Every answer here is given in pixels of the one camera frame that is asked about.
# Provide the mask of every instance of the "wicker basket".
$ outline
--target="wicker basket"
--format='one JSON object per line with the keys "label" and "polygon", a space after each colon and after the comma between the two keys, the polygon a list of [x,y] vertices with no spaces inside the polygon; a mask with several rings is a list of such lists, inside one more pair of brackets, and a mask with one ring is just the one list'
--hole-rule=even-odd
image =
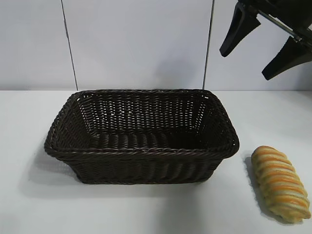
{"label": "wicker basket", "polygon": [[207,180],[239,148],[219,99],[205,90],[97,90],[69,97],[46,152],[88,184]]}

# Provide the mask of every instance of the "bread roll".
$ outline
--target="bread roll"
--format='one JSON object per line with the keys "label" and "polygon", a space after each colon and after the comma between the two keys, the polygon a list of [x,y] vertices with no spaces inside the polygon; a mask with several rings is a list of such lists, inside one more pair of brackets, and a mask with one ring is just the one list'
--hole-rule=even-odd
{"label": "bread roll", "polygon": [[284,153],[260,146],[252,155],[252,164],[270,211],[290,223],[311,218],[307,191]]}

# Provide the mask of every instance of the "table surface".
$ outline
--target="table surface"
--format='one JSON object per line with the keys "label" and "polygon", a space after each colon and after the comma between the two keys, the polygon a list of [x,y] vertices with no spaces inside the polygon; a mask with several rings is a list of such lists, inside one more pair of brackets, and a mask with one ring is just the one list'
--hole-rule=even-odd
{"label": "table surface", "polygon": [[214,92],[240,138],[239,152],[205,183],[85,185],[43,142],[72,92],[0,92],[0,234],[307,234],[265,208],[252,151],[286,153],[312,198],[312,92]]}

